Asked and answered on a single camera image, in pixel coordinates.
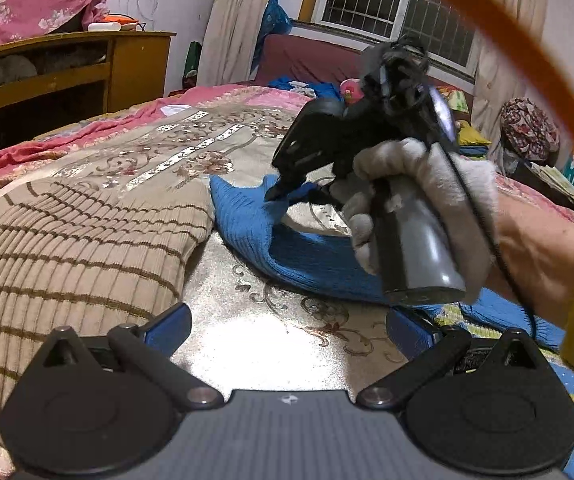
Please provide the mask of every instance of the window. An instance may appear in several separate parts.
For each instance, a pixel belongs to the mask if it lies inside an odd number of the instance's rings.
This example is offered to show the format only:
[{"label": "window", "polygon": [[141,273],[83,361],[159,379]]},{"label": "window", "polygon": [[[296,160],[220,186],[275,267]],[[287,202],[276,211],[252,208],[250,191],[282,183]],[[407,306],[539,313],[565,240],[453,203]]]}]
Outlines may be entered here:
[{"label": "window", "polygon": [[440,0],[317,0],[313,21],[375,40],[417,34],[430,57],[469,75],[478,62],[475,31]]}]

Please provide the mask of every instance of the orange strap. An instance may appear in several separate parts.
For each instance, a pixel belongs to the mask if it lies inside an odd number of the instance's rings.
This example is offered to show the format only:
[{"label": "orange strap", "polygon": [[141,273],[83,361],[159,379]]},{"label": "orange strap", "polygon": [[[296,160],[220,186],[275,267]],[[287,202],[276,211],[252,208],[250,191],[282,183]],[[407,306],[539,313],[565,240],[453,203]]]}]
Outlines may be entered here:
[{"label": "orange strap", "polygon": [[555,110],[574,139],[574,93],[549,56],[495,0],[447,0],[493,41]]}]

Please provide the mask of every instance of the stack of papers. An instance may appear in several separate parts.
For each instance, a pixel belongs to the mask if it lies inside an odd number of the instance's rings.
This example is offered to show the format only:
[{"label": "stack of papers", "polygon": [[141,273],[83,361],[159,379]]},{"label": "stack of papers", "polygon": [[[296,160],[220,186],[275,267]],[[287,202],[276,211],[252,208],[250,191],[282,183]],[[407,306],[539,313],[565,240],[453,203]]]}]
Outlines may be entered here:
[{"label": "stack of papers", "polygon": [[558,171],[558,168],[539,166],[532,162],[531,171],[536,173],[541,180],[547,182],[551,187],[567,195],[574,202],[574,186]]}]

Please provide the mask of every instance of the yellow pillow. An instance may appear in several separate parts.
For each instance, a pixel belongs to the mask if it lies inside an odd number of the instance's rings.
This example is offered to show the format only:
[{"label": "yellow pillow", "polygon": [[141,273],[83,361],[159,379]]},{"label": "yellow pillow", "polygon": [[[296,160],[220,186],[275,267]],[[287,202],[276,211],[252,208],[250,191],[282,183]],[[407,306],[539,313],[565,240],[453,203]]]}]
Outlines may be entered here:
[{"label": "yellow pillow", "polygon": [[460,121],[460,131],[458,132],[458,144],[460,146],[471,146],[473,144],[491,144],[491,140],[485,139],[477,129],[473,128],[467,121]]}]

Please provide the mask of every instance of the gray plastic base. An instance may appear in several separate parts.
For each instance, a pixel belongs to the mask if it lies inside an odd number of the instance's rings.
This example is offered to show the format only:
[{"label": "gray plastic base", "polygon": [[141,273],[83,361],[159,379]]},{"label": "gray plastic base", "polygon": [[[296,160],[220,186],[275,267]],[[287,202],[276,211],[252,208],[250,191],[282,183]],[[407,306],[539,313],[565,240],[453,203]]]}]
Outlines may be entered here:
[{"label": "gray plastic base", "polygon": [[[17,473],[15,480],[39,477]],[[193,412],[170,443],[121,480],[462,480],[427,458],[393,415],[357,408],[343,391],[236,391]],[[563,480],[560,471],[542,480]]]}]

